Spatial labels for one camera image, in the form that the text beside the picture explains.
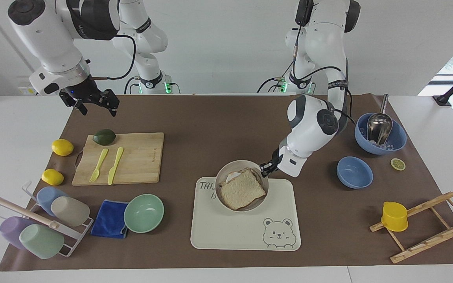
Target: white placemat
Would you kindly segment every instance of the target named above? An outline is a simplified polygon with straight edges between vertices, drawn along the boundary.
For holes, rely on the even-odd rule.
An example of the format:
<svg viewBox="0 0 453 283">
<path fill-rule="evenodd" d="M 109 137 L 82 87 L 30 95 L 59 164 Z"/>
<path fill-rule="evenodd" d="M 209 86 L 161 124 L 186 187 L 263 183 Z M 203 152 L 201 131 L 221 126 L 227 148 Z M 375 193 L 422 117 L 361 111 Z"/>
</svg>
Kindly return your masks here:
<svg viewBox="0 0 453 283">
<path fill-rule="evenodd" d="M 265 200 L 250 211 L 232 211 L 216 196 L 214 177 L 195 185 L 190 241 L 197 249 L 296 251 L 302 244 L 293 185 L 269 179 Z"/>
</svg>

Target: bear face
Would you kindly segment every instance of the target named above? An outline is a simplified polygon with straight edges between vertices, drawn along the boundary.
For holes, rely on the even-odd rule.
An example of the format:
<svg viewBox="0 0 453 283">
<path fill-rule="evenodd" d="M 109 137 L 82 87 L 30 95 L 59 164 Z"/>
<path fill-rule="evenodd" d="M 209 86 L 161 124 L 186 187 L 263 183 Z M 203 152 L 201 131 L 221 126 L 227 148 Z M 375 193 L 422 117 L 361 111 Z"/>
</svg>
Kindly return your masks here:
<svg viewBox="0 0 453 283">
<path fill-rule="evenodd" d="M 276 248 L 284 248 L 296 243 L 296 236 L 293 233 L 293 222 L 290 219 L 283 221 L 273 221 L 270 218 L 263 220 L 265 225 L 265 233 L 263 233 L 263 242 L 267 247 L 275 246 Z"/>
</svg>

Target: blue bowl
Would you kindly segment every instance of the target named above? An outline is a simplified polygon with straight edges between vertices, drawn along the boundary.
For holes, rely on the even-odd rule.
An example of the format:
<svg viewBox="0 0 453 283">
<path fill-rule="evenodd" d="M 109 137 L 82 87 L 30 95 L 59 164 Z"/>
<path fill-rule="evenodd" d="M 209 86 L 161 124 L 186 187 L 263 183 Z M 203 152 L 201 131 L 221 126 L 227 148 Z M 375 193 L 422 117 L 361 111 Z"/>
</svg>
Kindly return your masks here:
<svg viewBox="0 0 453 283">
<path fill-rule="evenodd" d="M 366 188 L 372 184 L 374 173 L 368 164 L 352 156 L 346 156 L 338 161 L 338 179 L 351 189 Z"/>
<path fill-rule="evenodd" d="M 387 138 L 386 143 L 391 144 L 394 149 L 384 150 L 376 145 L 371 144 L 359 131 L 359 128 L 363 128 L 366 131 L 366 125 L 368 124 L 368 118 L 372 116 L 373 113 L 367 113 L 361 116 L 356 122 L 356 128 L 354 129 L 354 137 L 358 145 L 365 151 L 376 154 L 376 155 L 386 155 L 393 153 L 395 151 L 401 150 L 407 144 L 407 134 L 403 127 L 401 127 L 395 120 L 392 120 L 392 130 L 390 135 Z"/>
</svg>

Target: metal scoop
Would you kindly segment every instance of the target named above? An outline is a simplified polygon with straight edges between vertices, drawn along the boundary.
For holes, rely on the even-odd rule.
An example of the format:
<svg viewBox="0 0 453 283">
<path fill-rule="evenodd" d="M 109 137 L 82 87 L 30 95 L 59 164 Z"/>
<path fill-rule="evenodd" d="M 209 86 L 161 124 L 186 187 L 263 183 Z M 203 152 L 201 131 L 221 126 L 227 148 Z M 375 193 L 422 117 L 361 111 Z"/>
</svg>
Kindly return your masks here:
<svg viewBox="0 0 453 283">
<path fill-rule="evenodd" d="M 384 95 L 380 113 L 375 113 L 368 119 L 366 139 L 373 140 L 378 145 L 385 144 L 392 130 L 392 119 L 384 113 L 388 97 L 388 94 Z"/>
</svg>

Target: yellow cup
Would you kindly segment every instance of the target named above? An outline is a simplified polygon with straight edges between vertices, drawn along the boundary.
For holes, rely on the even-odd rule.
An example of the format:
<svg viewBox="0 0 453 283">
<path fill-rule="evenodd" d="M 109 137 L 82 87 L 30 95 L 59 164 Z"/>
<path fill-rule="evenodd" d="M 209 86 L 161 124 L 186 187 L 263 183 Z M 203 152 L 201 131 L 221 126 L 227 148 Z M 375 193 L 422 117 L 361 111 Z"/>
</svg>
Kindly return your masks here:
<svg viewBox="0 0 453 283">
<path fill-rule="evenodd" d="M 407 209 L 397 202 L 386 201 L 382 209 L 382 224 L 394 232 L 402 232 L 408 228 Z"/>
</svg>

